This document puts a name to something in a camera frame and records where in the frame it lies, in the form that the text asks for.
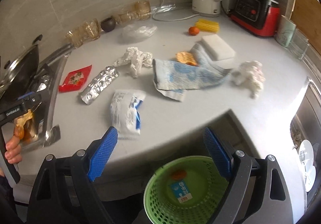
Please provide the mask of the person's left hand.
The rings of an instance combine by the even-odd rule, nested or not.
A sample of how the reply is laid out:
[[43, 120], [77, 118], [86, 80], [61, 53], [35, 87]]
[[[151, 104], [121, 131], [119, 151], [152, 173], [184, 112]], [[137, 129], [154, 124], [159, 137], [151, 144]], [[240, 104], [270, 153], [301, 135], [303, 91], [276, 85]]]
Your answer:
[[17, 164], [22, 161], [19, 137], [13, 136], [6, 143], [6, 149], [7, 151], [5, 152], [5, 158], [7, 159], [8, 163]]

